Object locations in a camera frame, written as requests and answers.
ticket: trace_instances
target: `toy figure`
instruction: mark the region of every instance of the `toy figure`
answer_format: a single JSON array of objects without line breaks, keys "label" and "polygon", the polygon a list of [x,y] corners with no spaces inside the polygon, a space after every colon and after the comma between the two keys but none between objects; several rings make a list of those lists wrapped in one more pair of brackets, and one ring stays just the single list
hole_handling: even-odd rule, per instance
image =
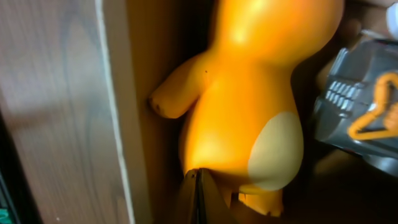
[{"label": "toy figure", "polygon": [[205,168],[225,202],[279,216],[282,188],[299,171],[302,128],[290,87],[301,61],[335,33],[343,0],[219,1],[208,50],[179,66],[149,101],[165,118],[190,110],[184,173]]}]

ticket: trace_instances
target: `wooden surface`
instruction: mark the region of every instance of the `wooden surface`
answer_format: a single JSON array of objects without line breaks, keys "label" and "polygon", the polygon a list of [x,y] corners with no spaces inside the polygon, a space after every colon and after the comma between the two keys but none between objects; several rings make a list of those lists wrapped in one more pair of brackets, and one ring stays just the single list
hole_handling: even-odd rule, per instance
[{"label": "wooden surface", "polygon": [[0,1],[0,108],[47,223],[128,223],[95,0]]}]

